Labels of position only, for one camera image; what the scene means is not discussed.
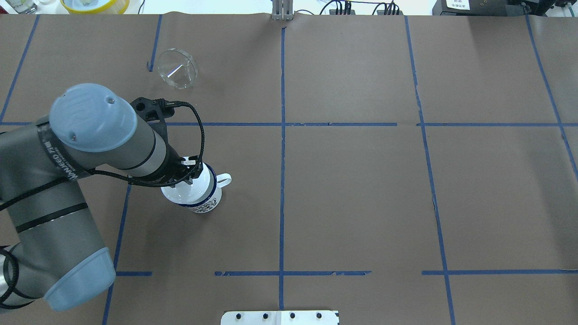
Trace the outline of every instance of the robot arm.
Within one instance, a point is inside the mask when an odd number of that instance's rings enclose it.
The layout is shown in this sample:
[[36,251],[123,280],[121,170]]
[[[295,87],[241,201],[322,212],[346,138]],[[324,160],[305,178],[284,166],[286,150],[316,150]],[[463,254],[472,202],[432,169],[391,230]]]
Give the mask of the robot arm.
[[[145,98],[129,104],[97,84],[68,89],[49,116],[0,134],[0,198],[7,202],[63,177],[90,176],[102,164],[158,187],[189,182],[200,171],[184,165],[166,137],[164,118],[177,106]],[[20,243],[0,255],[0,313],[41,297],[53,310],[67,310],[113,283],[108,248],[77,182],[62,182],[8,211]]]

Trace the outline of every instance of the blue rim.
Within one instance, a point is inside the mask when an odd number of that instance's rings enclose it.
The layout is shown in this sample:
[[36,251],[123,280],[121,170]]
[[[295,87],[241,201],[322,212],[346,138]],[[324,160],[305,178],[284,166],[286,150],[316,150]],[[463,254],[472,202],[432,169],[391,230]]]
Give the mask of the blue rim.
[[200,206],[203,205],[204,203],[206,203],[215,193],[215,190],[217,189],[217,175],[215,175],[215,171],[213,170],[213,168],[211,168],[211,166],[207,165],[208,169],[211,171],[211,175],[213,175],[213,189],[211,189],[211,193],[209,194],[209,196],[207,196],[203,201],[199,202],[199,203],[195,203],[195,204],[179,204],[180,206],[184,206],[186,208],[194,208],[196,206]]

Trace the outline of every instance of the clear glass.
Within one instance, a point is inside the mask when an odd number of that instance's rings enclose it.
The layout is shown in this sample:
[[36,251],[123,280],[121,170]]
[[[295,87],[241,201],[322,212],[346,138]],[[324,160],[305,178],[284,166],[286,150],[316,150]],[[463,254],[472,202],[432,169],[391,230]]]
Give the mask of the clear glass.
[[35,13],[38,6],[33,0],[6,0],[17,13]]
[[166,83],[184,89],[192,86],[197,78],[197,64],[192,56],[179,49],[168,49],[157,61],[157,72]]

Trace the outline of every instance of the white label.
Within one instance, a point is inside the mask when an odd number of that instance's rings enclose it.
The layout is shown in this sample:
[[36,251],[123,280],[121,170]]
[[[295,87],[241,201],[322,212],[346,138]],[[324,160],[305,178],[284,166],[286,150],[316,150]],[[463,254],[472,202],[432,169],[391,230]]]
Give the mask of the white label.
[[469,10],[469,0],[446,0],[448,8]]

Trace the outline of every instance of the light blue cap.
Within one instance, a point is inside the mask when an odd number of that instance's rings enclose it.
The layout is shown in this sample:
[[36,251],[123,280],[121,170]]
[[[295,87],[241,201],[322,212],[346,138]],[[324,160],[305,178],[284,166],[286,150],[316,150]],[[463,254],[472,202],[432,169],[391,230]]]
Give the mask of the light blue cap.
[[129,103],[95,83],[68,88],[50,108],[50,126],[64,144],[84,152],[105,152],[135,133],[137,116]]
[[97,250],[68,271],[48,290],[44,299],[57,312],[71,309],[96,297],[112,285],[116,271],[108,248]]

